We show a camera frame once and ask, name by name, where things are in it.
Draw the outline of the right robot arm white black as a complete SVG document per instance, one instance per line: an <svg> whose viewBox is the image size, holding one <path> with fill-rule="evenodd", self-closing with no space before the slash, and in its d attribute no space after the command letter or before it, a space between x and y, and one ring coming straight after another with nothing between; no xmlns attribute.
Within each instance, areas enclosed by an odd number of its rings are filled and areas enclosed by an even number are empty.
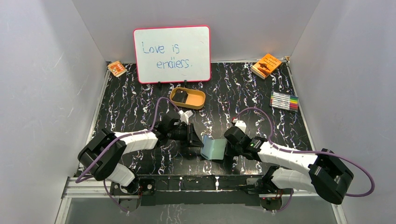
<svg viewBox="0 0 396 224"><path fill-rule="evenodd" d="M266 138L250 138L236 126L226 130L224 137L226 155L242 155L275 165L262 179L263 188L269 193L279 189L305 190L332 204L341 204L354 178L352 171L329 150L318 154L292 148L281 150Z"/></svg>

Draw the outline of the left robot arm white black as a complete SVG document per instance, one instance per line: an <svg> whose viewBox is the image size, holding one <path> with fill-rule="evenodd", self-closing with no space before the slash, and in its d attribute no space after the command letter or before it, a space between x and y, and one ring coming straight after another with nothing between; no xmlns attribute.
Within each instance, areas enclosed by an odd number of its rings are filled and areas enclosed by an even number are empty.
<svg viewBox="0 0 396 224"><path fill-rule="evenodd" d="M180 141L187 147L203 147L193 124L179 115L164 115L152 130L130 133L102 129L78 154L79 162L96 181L110 180L128 194L139 190L139 178L131 169L119 163L124 154L154 149L169 140Z"/></svg>

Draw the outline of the small orange card box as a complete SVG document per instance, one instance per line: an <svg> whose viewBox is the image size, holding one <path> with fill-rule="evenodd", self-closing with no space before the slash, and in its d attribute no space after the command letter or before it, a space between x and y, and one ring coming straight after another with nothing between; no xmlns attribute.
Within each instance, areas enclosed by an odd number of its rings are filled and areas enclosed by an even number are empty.
<svg viewBox="0 0 396 224"><path fill-rule="evenodd" d="M112 62L108 64L107 68L115 77L119 77L127 72L127 69L124 67L121 61Z"/></svg>

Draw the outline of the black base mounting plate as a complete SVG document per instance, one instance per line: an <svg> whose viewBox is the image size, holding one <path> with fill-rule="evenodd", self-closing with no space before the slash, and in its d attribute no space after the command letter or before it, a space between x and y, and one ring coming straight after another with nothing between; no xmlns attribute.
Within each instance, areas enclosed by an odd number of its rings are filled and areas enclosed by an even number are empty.
<svg viewBox="0 0 396 224"><path fill-rule="evenodd" d="M275 205L291 190L276 190L262 183L262 175L141 175L137 191L127 193L112 183L110 193L121 199L139 199L141 206L166 204L244 204Z"/></svg>

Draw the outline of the orange oval tray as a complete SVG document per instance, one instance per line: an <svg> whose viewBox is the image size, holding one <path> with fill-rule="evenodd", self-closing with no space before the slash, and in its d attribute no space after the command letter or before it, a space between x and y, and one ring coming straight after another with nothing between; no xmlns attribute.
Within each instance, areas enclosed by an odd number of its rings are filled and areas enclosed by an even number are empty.
<svg viewBox="0 0 396 224"><path fill-rule="evenodd" d="M188 93L188 98L185 103L174 102L171 99L177 90L183 90ZM183 88L183 87L176 87L170 93L170 99L176 106L194 109L194 110L200 110L204 107L205 98L206 98L206 95L204 92L199 91L199 90L194 90L194 89Z"/></svg>

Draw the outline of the black VIP card stack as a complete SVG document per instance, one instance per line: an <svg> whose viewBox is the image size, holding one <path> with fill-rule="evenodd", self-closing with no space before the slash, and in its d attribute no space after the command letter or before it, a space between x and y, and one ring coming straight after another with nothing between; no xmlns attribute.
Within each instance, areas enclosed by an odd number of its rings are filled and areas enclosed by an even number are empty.
<svg viewBox="0 0 396 224"><path fill-rule="evenodd" d="M171 98L174 102L185 103L188 98L188 93L183 90L177 90Z"/></svg>

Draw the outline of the coloured marker pen set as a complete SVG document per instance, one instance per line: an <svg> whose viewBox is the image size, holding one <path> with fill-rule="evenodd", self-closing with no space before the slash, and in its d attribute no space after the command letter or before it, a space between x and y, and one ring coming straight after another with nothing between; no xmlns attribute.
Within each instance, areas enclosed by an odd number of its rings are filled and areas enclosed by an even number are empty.
<svg viewBox="0 0 396 224"><path fill-rule="evenodd" d="M294 95L272 91L270 106L277 109L298 112L299 98Z"/></svg>

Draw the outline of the aluminium frame rail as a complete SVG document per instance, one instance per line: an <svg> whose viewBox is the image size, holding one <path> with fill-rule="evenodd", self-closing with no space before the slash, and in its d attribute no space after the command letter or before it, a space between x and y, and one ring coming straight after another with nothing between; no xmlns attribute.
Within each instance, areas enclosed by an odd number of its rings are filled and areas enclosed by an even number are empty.
<svg viewBox="0 0 396 224"><path fill-rule="evenodd" d="M256 206L259 199L275 198L274 193L248 194L241 189L226 189L231 181L226 176L160 176L160 180L166 184L178 184L179 190L153 188L153 194L145 193L143 198L147 206L160 204L244 204ZM75 178L69 178L62 194L60 209L56 217L57 224L64 224L71 208L73 198L104 198L107 202L115 200L137 200L138 195L128 195L121 192L114 183L105 183L96 180L86 180L76 183Z"/></svg>

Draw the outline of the orange book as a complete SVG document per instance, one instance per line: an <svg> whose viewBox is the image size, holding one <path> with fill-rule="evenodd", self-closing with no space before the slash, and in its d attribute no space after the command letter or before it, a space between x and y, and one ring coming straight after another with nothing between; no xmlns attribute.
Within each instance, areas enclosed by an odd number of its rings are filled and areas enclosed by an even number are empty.
<svg viewBox="0 0 396 224"><path fill-rule="evenodd" d="M262 79L266 79L270 74L275 71L282 62L272 56L271 54L266 54L262 59L256 62L250 70Z"/></svg>

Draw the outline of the mint green card holder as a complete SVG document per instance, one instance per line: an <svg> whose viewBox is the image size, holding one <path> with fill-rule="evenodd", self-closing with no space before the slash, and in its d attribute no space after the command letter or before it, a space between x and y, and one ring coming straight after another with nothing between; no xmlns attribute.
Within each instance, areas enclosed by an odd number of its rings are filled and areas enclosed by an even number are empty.
<svg viewBox="0 0 396 224"><path fill-rule="evenodd" d="M203 136L204 146L201 148L200 154L206 160L223 160L225 155L226 139L213 139L208 135Z"/></svg>

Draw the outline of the pink framed whiteboard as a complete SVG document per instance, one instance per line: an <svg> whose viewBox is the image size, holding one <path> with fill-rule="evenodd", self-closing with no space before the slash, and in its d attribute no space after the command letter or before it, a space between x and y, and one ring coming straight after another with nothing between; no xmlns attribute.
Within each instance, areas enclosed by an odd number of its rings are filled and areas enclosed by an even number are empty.
<svg viewBox="0 0 396 224"><path fill-rule="evenodd" d="M139 83L211 79L209 26L139 28L133 31L133 37Z"/></svg>

